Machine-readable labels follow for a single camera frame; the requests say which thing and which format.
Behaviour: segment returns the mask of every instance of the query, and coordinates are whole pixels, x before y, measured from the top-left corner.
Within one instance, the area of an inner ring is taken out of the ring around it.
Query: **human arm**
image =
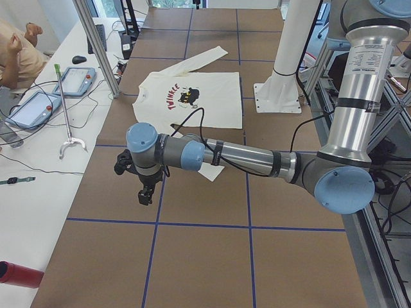
[[[15,89],[17,88],[17,82],[19,79],[19,64],[17,57],[19,52],[22,50],[21,41],[15,33],[8,41],[6,50],[7,61],[0,84],[10,89]]]
[[[43,29],[36,24],[28,23],[24,37],[34,46],[37,45],[37,35],[43,34]]]

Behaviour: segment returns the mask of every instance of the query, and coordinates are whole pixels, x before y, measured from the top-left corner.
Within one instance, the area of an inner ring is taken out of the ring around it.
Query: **black mouse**
[[[71,60],[73,64],[80,64],[87,61],[85,56],[74,56]]]

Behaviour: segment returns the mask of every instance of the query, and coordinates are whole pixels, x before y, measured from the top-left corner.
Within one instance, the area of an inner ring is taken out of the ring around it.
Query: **black keyboard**
[[[97,24],[96,29],[97,29],[98,36],[100,37],[101,43],[103,44],[104,50],[107,51],[107,42],[105,41],[104,25],[103,24]],[[94,53],[88,38],[87,38],[87,49],[88,49],[87,51],[88,51],[89,55]]]

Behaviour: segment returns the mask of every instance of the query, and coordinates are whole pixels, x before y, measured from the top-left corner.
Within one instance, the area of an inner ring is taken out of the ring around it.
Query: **tablet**
[[[37,91],[6,119],[18,128],[34,130],[44,124],[62,104],[60,96]]]
[[[96,70],[92,67],[68,67],[62,76],[64,95],[81,97],[92,85]],[[60,87],[56,85],[53,94],[60,95]]]

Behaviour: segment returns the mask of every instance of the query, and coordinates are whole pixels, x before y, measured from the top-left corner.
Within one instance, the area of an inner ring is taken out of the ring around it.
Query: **human hand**
[[[12,37],[10,38],[10,40],[7,43],[7,52],[16,55],[17,53],[19,53],[23,47],[21,44],[21,40],[19,39],[19,37],[17,36],[17,34],[13,33]]]
[[[26,34],[30,37],[36,37],[39,34],[43,34],[43,29],[36,24],[28,23],[26,25]]]

